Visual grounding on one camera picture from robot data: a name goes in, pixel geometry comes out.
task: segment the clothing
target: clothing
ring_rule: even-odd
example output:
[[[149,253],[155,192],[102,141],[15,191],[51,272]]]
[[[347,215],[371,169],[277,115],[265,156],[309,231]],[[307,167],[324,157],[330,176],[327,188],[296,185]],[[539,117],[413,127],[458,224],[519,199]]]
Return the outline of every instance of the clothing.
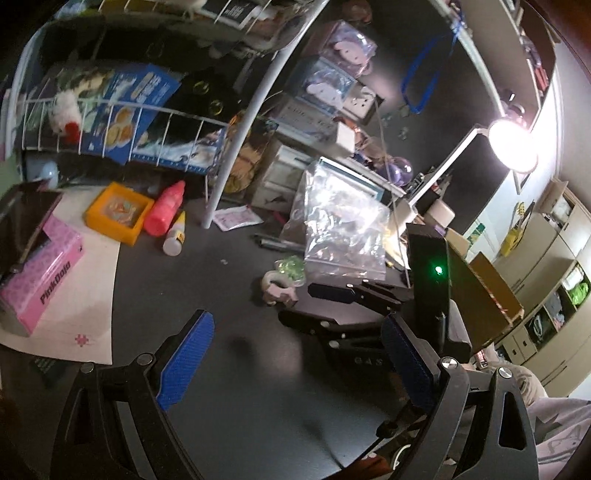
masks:
[[[552,480],[573,455],[591,425],[591,402],[539,398],[527,408],[534,431],[540,480]]]

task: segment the pink bottle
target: pink bottle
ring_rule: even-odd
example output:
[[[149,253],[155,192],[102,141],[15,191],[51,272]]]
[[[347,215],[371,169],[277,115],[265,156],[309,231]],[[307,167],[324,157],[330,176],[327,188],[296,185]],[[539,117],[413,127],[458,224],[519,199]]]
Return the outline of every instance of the pink bottle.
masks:
[[[184,180],[162,192],[144,220],[144,230],[152,236],[163,236],[170,228],[174,215],[183,202]]]

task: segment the storage box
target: storage box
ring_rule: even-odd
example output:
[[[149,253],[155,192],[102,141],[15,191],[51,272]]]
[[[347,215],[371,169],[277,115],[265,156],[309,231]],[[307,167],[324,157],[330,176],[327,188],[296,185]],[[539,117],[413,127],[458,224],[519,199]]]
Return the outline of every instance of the storage box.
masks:
[[[289,96],[275,107],[270,117],[282,126],[320,141],[331,137],[336,130],[331,116]]]
[[[524,314],[519,301],[482,253],[470,264],[450,245],[452,300],[462,314],[473,352],[513,328]]]
[[[302,59],[295,66],[285,90],[328,115],[343,109],[355,79],[320,57]]]
[[[111,183],[84,214],[88,227],[133,246],[154,201],[118,183]]]
[[[324,25],[312,35],[302,57],[319,55],[353,78],[367,68],[378,46],[344,20]]]
[[[33,254],[23,271],[8,280],[0,291],[5,310],[12,314],[4,321],[17,319],[23,327],[15,331],[18,330],[16,322],[4,325],[15,333],[30,335],[33,332],[56,290],[83,254],[80,234],[53,215],[45,222],[43,231],[50,243]]]

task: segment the paper sheet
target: paper sheet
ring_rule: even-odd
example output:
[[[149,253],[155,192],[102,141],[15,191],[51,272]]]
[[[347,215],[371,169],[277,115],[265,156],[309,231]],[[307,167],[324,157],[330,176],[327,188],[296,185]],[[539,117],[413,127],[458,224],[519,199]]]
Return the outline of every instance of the paper sheet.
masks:
[[[111,313],[119,242],[89,229],[82,214],[102,187],[68,189],[54,215],[83,237],[84,256],[64,279],[30,337],[0,327],[0,343],[32,355],[111,365]]]

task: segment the pink tissue box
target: pink tissue box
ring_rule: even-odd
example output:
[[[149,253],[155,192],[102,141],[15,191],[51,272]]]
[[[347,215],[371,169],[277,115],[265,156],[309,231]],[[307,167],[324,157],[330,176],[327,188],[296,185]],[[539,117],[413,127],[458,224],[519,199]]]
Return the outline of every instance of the pink tissue box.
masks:
[[[33,332],[56,290],[83,255],[80,234],[53,215],[45,222],[43,231],[50,243],[33,254],[23,271],[14,275],[0,291],[5,309],[24,327],[25,332],[21,328],[15,333]]]

